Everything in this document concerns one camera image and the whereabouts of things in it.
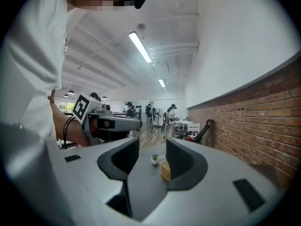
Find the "person standing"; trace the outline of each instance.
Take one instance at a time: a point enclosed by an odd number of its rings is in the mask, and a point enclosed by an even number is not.
[[[146,133],[154,132],[152,123],[152,106],[148,104],[146,107]]]
[[[175,121],[175,113],[174,110],[177,109],[175,107],[175,104],[172,104],[171,107],[168,108],[166,112],[166,129],[164,130],[164,139],[167,137],[167,132],[171,129],[172,125],[174,124]]]
[[[127,105],[126,117],[133,118],[134,117],[134,106],[133,106],[132,102],[127,102],[126,105]],[[127,137],[134,137],[134,131],[133,130],[129,131]]]

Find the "fluorescent light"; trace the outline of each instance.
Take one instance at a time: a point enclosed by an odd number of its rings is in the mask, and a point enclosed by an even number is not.
[[[69,94],[69,95],[72,95],[72,96],[75,95],[75,93],[74,93],[74,91],[73,91],[72,89],[70,89],[70,90],[68,91],[68,94]]]
[[[145,59],[145,61],[147,63],[151,63],[151,59],[150,56],[148,55],[148,53],[146,52],[143,44],[141,43],[138,35],[136,34],[136,32],[132,32],[128,35],[130,37],[130,39],[133,41],[133,43],[136,45],[137,49],[140,51],[140,53],[142,54],[143,58]]]
[[[163,80],[160,79],[159,82],[162,85],[162,87],[165,87],[165,84],[164,84]]]

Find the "white wall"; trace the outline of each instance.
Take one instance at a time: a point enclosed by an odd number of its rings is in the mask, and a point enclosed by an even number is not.
[[[138,101],[158,99],[184,99],[184,89],[152,88],[150,86],[127,85],[106,94],[109,100]]]
[[[120,100],[107,100],[104,101],[104,103],[109,104],[111,107],[111,111],[113,112],[123,112],[123,108],[126,108],[126,105],[124,105],[123,101]]]
[[[295,55],[301,40],[276,0],[199,0],[199,52],[186,107],[244,86]]]

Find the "black rubber pad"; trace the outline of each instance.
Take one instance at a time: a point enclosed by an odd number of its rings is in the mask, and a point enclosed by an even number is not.
[[[65,160],[66,160],[66,162],[70,162],[70,161],[77,160],[79,158],[80,158],[80,156],[78,156],[78,155],[72,155],[72,156],[65,157]]]
[[[250,212],[255,211],[265,203],[265,200],[246,179],[233,181],[233,184],[238,190],[240,196],[243,198]]]

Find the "human arm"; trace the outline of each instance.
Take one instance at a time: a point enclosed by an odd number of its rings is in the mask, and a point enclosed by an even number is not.
[[[63,130],[65,127],[65,124],[67,120],[69,119],[68,116],[63,114],[59,108],[55,105],[55,91],[53,90],[51,93],[51,96],[48,97],[50,101],[50,106],[52,109],[53,114],[53,122],[55,125],[55,132],[56,137],[59,139],[63,139]],[[97,127],[97,120],[92,120],[90,123],[90,131],[91,134],[94,134],[98,130]],[[81,129],[81,125],[77,120],[71,121],[67,128],[67,137],[66,140],[74,142],[76,144],[82,145],[82,146],[89,146],[88,138],[84,134],[84,132]]]

